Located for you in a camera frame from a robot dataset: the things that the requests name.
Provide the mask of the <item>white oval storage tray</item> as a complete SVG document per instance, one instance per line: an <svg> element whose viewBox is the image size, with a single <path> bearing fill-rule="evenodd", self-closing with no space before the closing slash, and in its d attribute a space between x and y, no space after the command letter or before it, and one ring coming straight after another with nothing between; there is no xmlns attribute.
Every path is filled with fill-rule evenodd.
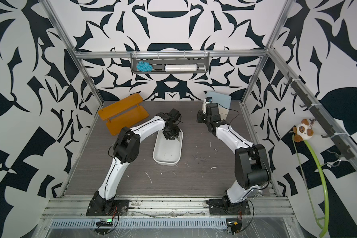
<svg viewBox="0 0 357 238"><path fill-rule="evenodd" d="M158 131L153 151L154 161L164 166L177 165L181 158L182 142L182 130L179 130L178 137L174 140L167 140L163 135L163 131Z"/></svg>

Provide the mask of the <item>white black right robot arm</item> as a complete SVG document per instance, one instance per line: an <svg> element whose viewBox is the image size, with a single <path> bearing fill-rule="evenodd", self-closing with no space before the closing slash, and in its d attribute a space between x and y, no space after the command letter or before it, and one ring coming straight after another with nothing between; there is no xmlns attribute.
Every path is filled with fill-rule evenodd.
<svg viewBox="0 0 357 238"><path fill-rule="evenodd" d="M249 208L248 197L266 189L271 181L269 162L265 147L239 135L221 118L219 106L207 97L202 110L197 113L197 122L206 124L208 131L234 153L236 180L221 199L209 199L206 203L212 215L244 215Z"/></svg>

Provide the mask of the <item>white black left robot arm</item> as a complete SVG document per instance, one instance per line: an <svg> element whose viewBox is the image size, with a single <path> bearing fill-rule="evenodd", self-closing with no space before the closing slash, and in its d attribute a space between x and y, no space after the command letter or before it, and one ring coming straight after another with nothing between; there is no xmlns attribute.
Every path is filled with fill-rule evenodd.
<svg viewBox="0 0 357 238"><path fill-rule="evenodd" d="M117 206L114 199L119 183L128 166L138 157L140 143L159 131L163 132L166 140L178 138L180 118L181 113L172 109L168 113L158 113L140 126L121 129L117 140L112 145L111 166L102 185L94 193L89 203L87 216L107 216L115 212Z"/></svg>

